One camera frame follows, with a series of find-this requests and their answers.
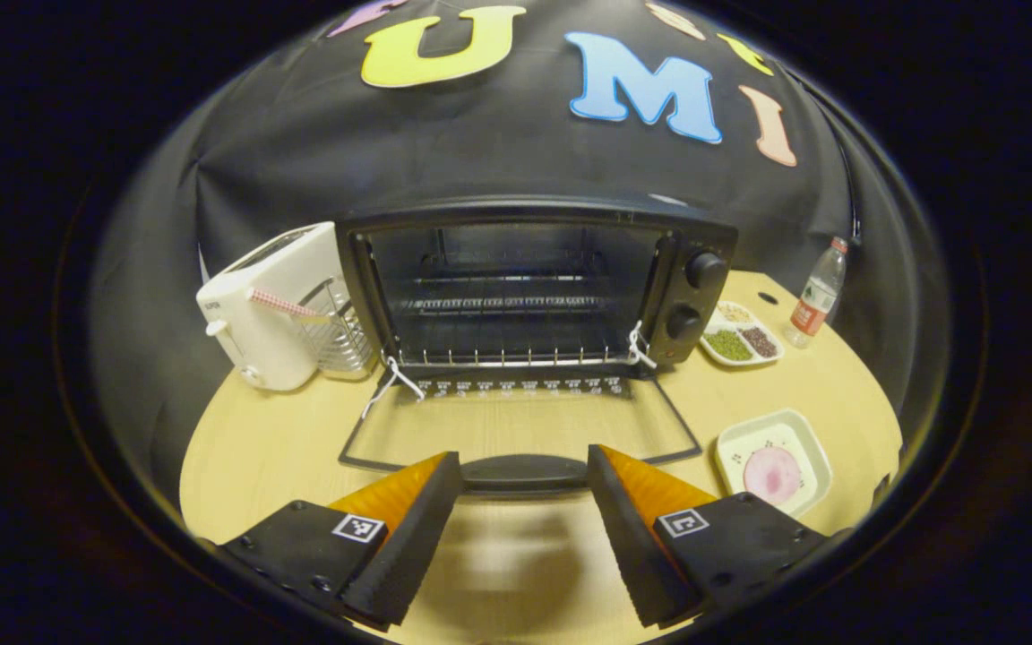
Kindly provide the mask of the black electric oven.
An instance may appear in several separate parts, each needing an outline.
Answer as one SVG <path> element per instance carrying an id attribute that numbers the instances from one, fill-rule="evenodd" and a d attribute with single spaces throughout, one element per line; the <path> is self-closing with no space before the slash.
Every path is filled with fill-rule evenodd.
<path id="1" fill-rule="evenodd" d="M 700 456 L 660 376 L 694 354 L 725 286 L 738 232 L 648 200 L 499 195 L 349 215 L 341 265 L 385 370 L 340 462 L 397 472 L 459 454 L 476 495 L 586 485 L 589 446 L 650 465 Z M 642 319 L 655 365 L 407 365 L 392 337 L 414 299 L 607 297 Z"/>

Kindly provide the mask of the white toaster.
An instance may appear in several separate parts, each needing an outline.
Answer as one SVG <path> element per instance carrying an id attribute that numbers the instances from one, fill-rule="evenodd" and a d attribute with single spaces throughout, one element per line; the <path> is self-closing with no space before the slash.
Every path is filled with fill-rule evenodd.
<path id="1" fill-rule="evenodd" d="M 294 391 L 318 370 L 289 314 L 247 301 L 249 288 L 300 305 L 331 275 L 341 277 L 335 225 L 318 223 L 279 234 L 230 263 L 198 289 L 196 302 L 216 338 L 247 384 Z"/>

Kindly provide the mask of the square white plate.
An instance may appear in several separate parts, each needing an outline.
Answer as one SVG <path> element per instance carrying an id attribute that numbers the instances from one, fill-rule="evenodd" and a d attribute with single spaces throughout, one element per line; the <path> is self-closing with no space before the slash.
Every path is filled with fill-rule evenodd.
<path id="1" fill-rule="evenodd" d="M 782 505 L 771 505 L 798 519 L 827 497 L 834 485 L 834 470 L 810 422 L 791 408 L 740 422 L 717 438 L 714 461 L 730 494 L 746 493 L 743 469 L 751 453 L 763 446 L 788 450 L 803 474 L 802 489 L 795 497 Z"/>

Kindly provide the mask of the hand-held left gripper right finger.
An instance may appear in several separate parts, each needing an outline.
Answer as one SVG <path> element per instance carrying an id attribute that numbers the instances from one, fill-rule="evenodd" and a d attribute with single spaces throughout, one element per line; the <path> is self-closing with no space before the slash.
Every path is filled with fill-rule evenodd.
<path id="1" fill-rule="evenodd" d="M 646 627 L 741 611 L 826 542 L 757 495 L 720 498 L 610 446 L 587 452 L 587 485 Z"/>

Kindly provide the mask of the red checkered strip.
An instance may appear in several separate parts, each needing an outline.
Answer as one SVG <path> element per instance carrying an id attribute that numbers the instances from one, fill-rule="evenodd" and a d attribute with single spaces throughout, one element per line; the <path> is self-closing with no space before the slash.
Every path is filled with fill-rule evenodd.
<path id="1" fill-rule="evenodd" d="M 245 297 L 247 301 L 253 302 L 256 305 L 269 307 L 269 309 L 273 309 L 275 311 L 289 314 L 292 318 L 310 320 L 310 322 L 313 323 L 322 323 L 323 320 L 328 320 L 333 316 L 333 314 L 329 314 L 329 312 L 320 312 L 318 310 L 310 309 L 310 307 L 296 305 L 296 303 L 287 301 L 287 299 L 275 297 L 273 294 L 257 288 L 249 288 L 246 291 Z"/>

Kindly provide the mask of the metal oven rack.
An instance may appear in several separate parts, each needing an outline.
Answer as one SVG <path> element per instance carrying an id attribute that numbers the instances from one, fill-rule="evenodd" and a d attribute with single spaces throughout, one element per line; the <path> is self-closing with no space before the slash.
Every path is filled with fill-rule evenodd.
<path id="1" fill-rule="evenodd" d="M 393 326 L 407 365 L 655 365 L 642 319 L 607 297 L 414 299 Z"/>

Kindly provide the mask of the clear water bottle red label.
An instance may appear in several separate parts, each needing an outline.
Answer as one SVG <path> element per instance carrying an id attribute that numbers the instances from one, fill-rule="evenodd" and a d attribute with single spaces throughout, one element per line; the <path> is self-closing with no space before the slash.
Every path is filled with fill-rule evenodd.
<path id="1" fill-rule="evenodd" d="M 785 328 L 787 343 L 805 348 L 823 328 L 847 280 L 848 243 L 835 236 L 808 275 Z"/>

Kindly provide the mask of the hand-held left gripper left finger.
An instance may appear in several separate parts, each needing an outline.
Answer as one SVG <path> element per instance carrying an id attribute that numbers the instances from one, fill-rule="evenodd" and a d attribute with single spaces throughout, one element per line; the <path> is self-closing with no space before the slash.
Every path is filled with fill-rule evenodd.
<path id="1" fill-rule="evenodd" d="M 263 582 L 357 624 L 402 624 L 463 477 L 442 451 L 327 505 L 292 501 L 219 550 Z"/>

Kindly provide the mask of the pink meat slice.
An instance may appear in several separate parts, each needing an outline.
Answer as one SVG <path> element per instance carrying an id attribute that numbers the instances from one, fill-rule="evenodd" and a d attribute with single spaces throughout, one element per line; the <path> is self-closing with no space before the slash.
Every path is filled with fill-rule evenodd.
<path id="1" fill-rule="evenodd" d="M 773 505 L 789 502 L 802 484 L 803 474 L 797 459 L 782 446 L 763 446 L 753 451 L 743 469 L 746 493 Z"/>

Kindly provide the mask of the black backdrop cloth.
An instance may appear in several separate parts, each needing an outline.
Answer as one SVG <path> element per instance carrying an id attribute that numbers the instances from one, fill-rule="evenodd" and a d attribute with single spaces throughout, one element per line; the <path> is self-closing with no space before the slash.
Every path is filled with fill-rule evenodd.
<path id="1" fill-rule="evenodd" d="M 185 449 L 230 368 L 195 301 L 287 229 L 438 196 L 666 197 L 736 226 L 737 269 L 797 291 L 853 237 L 834 330 L 907 442 L 945 387 L 949 278 L 881 147 L 769 49 L 656 0 L 381 0 L 226 82 L 104 225 L 83 321 L 99 406 L 180 504 Z"/>

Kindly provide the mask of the white divided dish with beans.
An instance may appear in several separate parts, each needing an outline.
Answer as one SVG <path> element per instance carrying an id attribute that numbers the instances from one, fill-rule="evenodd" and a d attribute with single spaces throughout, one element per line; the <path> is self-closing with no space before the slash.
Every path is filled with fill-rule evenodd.
<path id="1" fill-rule="evenodd" d="M 700 338 L 709 358 L 728 367 L 754 367 L 778 362 L 785 348 L 770 327 L 746 307 L 720 301 Z"/>

